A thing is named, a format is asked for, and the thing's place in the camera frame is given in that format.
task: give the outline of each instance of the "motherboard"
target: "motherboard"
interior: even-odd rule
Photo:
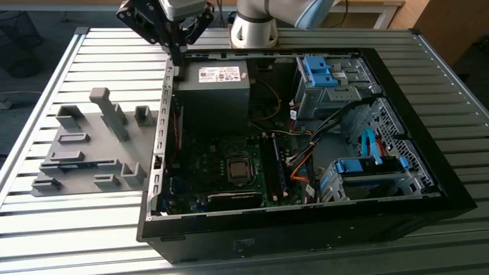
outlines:
[[[288,179],[285,135],[191,139],[171,168],[163,201],[172,214],[301,204],[301,184]]]

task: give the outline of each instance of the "barcode sticker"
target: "barcode sticker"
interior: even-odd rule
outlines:
[[[314,189],[310,187],[310,185],[308,184],[308,186],[305,186],[305,192],[308,192],[308,194],[314,197],[316,191]]]
[[[290,110],[290,119],[297,120],[297,111]]]
[[[241,81],[238,67],[204,67],[199,69],[199,82]]]

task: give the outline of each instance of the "wooden furniture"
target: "wooden furniture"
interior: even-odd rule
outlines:
[[[344,28],[385,29],[405,0],[348,0]],[[121,0],[0,0],[0,10],[113,11]],[[222,9],[236,10],[236,0],[222,0]],[[322,28],[337,25],[345,12],[345,1],[332,7]]]
[[[389,28],[418,29],[452,66],[489,29],[489,1],[406,0]]]

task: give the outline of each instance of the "metal case frame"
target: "metal case frame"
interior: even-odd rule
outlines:
[[[189,60],[357,53],[374,72],[377,83],[444,196],[417,200],[302,205],[286,211],[242,211],[237,215],[197,215],[157,220],[147,216],[151,198],[163,179],[165,131],[157,131],[151,174],[144,187],[137,241],[148,242],[169,262],[241,258],[258,254],[332,249],[337,246],[397,239],[433,221],[458,216],[476,204],[434,143],[413,107],[374,49],[220,49],[188,52]],[[159,123],[168,121],[173,67],[167,62]]]

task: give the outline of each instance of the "blue clip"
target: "blue clip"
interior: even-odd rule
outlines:
[[[340,162],[336,162],[334,165],[336,165],[336,169],[337,169],[338,174],[345,172],[345,169],[344,169],[342,164]]]
[[[408,170],[409,169],[409,160],[405,158],[405,156],[401,156],[398,158],[398,162],[400,162],[400,165],[402,165],[402,168],[405,170]]]
[[[376,164],[382,164],[381,154],[378,153],[377,143],[376,143],[376,133],[372,129],[365,128],[361,134],[361,155],[368,156],[368,148],[370,147],[370,156],[376,160]]]
[[[305,56],[304,65],[313,87],[337,87],[337,80],[329,72],[330,66],[322,56]]]
[[[344,159],[340,162],[341,162],[341,165],[345,168],[345,171],[348,173],[354,173],[354,172],[362,172],[364,171],[364,168],[361,167],[360,160],[357,160],[357,159]]]
[[[326,183],[328,183],[328,176],[325,176],[321,181],[320,190],[322,189],[322,187],[325,187]]]

